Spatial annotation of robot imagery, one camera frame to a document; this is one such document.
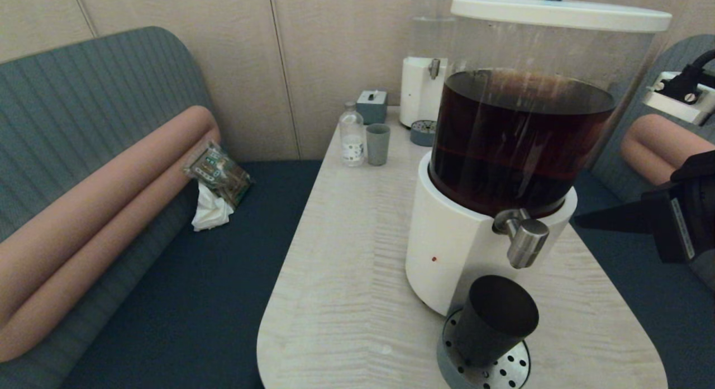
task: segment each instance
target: dark metal cup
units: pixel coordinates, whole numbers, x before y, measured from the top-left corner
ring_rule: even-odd
[[[536,330],[538,309],[520,285],[501,276],[472,283],[455,330],[455,346],[474,366],[487,366]]]

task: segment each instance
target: tissue box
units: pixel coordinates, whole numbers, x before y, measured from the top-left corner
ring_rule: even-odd
[[[363,116],[366,125],[384,124],[388,114],[388,92],[366,89],[357,99],[357,111]]]

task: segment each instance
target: perforated drip tray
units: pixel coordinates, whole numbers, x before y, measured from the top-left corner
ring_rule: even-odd
[[[462,311],[449,318],[442,330],[442,340],[437,344],[437,364],[447,384],[452,389],[512,389],[523,387],[531,371],[531,358],[525,341],[511,349],[491,366],[475,367],[465,363],[454,343],[457,322]]]

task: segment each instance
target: gray cup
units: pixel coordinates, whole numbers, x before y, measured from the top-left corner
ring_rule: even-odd
[[[368,125],[365,134],[368,137],[368,164],[383,165],[388,162],[390,127],[385,124]]]

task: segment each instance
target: white napkin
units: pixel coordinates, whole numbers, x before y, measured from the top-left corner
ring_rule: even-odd
[[[191,221],[194,231],[212,229],[228,222],[228,216],[233,209],[224,198],[214,195],[203,183],[199,182],[199,204],[196,206],[196,216]]]

